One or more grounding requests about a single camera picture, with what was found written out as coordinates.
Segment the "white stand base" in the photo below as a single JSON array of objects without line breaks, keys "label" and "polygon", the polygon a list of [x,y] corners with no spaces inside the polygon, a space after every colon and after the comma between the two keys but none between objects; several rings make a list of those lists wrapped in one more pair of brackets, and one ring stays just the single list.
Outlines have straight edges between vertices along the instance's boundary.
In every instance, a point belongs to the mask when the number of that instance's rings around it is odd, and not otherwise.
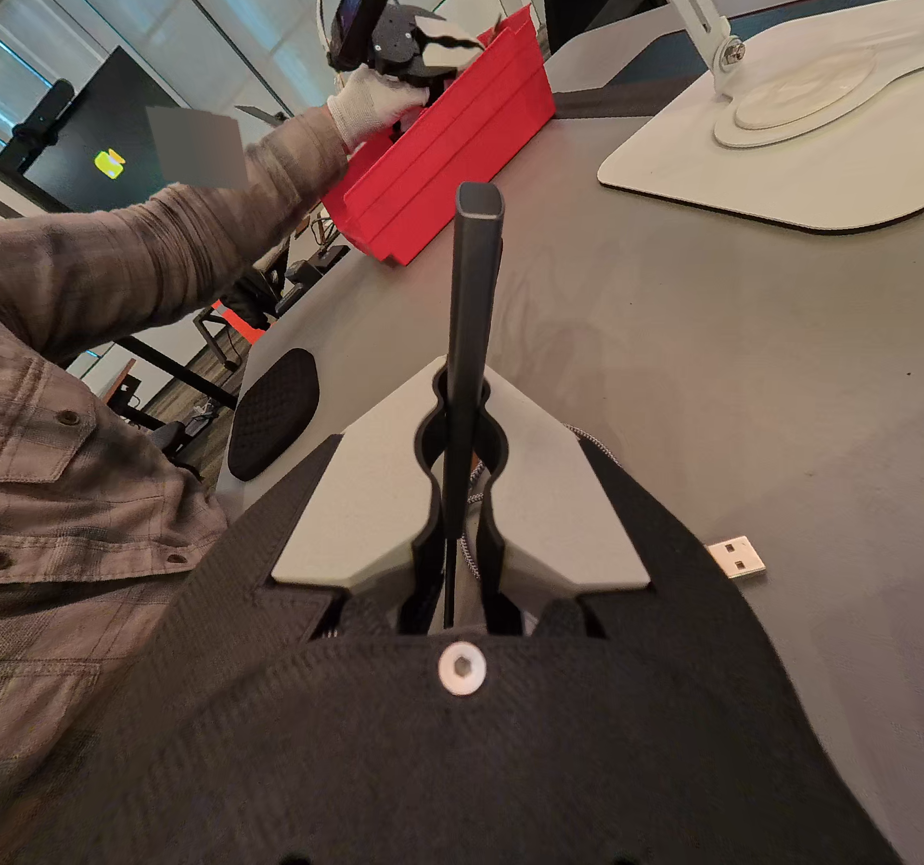
[{"label": "white stand base", "polygon": [[763,30],[724,91],[693,82],[599,183],[819,233],[922,212],[922,17],[886,0]]}]

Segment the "black textured pad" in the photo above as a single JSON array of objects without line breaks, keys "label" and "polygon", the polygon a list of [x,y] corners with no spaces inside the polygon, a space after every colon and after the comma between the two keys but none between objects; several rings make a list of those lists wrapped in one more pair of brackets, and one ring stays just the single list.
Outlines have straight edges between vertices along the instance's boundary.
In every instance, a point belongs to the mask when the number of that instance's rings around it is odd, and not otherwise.
[{"label": "black textured pad", "polygon": [[286,351],[237,403],[226,452],[231,475],[250,481],[271,466],[309,426],[320,395],[315,357]]}]

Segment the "grey usb hub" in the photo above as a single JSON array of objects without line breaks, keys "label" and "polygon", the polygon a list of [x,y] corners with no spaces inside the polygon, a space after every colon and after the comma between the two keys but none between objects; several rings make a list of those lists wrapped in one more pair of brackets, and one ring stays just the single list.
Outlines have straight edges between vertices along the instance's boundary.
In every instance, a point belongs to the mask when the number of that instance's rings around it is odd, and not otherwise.
[{"label": "grey usb hub", "polygon": [[494,292],[502,258],[504,202],[491,183],[467,181],[456,191],[449,341],[445,369],[443,517],[448,542],[460,538]]}]

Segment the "red plastic bin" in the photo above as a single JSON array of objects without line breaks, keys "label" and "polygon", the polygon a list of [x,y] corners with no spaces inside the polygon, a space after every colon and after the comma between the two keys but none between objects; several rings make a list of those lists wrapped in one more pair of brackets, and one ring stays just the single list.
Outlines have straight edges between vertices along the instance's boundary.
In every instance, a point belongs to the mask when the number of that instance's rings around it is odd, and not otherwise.
[{"label": "red plastic bin", "polygon": [[371,138],[321,199],[348,242],[406,266],[455,215],[456,189],[488,182],[555,107],[530,7],[484,31],[484,53],[396,142]]}]

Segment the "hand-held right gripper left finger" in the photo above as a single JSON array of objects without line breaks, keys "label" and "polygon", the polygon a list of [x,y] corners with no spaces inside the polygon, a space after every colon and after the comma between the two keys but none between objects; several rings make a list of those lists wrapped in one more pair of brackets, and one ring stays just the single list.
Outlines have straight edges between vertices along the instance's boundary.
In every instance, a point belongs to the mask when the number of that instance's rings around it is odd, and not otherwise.
[{"label": "hand-held right gripper left finger", "polygon": [[368,598],[400,633],[430,631],[445,581],[444,390],[440,357],[334,439],[275,583]]}]

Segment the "person's left forearm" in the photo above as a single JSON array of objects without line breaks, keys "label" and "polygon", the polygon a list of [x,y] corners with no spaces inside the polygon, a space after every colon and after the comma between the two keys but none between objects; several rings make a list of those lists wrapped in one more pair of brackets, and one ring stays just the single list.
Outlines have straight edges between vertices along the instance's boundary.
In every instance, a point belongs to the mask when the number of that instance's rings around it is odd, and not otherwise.
[{"label": "person's left forearm", "polygon": [[170,185],[121,210],[1,227],[2,384],[46,359],[175,323],[279,244],[346,170],[326,107],[245,151],[248,187]]}]

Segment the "metal stand bracket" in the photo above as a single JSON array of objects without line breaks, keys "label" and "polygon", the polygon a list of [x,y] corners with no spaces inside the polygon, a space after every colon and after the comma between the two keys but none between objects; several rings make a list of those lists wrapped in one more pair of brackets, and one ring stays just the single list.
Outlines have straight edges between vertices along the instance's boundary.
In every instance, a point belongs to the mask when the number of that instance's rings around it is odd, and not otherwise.
[{"label": "metal stand bracket", "polygon": [[683,19],[687,35],[710,69],[716,91],[722,92],[743,61],[745,44],[733,34],[729,19],[712,0],[668,0]]}]

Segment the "person's left hand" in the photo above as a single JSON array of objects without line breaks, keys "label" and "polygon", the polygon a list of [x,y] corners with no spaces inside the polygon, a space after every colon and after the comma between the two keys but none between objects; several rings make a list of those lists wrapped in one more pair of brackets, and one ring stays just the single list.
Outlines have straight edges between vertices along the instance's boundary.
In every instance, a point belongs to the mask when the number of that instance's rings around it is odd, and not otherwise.
[{"label": "person's left hand", "polygon": [[349,74],[345,86],[327,100],[327,110],[352,155],[370,137],[390,130],[427,105],[430,91],[386,77],[367,65]]}]

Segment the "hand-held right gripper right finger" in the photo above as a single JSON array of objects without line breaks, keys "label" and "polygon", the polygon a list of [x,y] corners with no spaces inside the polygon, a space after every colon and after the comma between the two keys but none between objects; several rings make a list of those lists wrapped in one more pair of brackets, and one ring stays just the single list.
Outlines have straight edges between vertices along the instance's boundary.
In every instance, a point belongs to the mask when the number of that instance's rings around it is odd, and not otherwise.
[{"label": "hand-held right gripper right finger", "polygon": [[583,439],[491,368],[475,453],[487,478],[475,556],[488,631],[587,594],[634,592],[651,577],[582,446]]}]

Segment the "person's plaid shirt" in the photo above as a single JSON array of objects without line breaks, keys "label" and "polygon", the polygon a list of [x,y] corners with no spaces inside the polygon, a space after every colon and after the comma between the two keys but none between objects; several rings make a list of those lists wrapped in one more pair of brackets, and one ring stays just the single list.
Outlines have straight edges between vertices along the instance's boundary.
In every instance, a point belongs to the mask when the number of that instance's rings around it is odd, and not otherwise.
[{"label": "person's plaid shirt", "polygon": [[2,808],[90,727],[225,514],[2,327]]}]

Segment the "black monitor screen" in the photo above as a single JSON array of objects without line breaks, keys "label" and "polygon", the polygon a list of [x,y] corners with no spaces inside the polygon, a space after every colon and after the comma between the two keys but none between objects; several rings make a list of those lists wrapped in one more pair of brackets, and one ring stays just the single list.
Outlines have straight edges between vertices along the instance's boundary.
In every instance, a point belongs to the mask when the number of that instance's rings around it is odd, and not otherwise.
[{"label": "black monitor screen", "polygon": [[96,212],[147,201],[167,184],[243,182],[237,119],[181,107],[116,48],[83,88],[58,80],[14,126],[2,183],[46,212]]}]

